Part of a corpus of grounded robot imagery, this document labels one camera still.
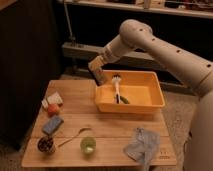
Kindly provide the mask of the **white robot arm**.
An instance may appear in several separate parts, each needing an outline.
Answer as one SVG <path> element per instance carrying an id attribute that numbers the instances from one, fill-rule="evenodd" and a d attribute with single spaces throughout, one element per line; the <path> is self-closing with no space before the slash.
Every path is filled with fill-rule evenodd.
<path id="1" fill-rule="evenodd" d="M 106 77 L 102 66 L 142 49 L 198 97 L 189 130 L 183 171 L 213 171 L 213 62 L 174 46 L 153 35 L 152 28 L 137 20 L 125 20 L 119 34 L 89 64 L 96 83 Z"/>

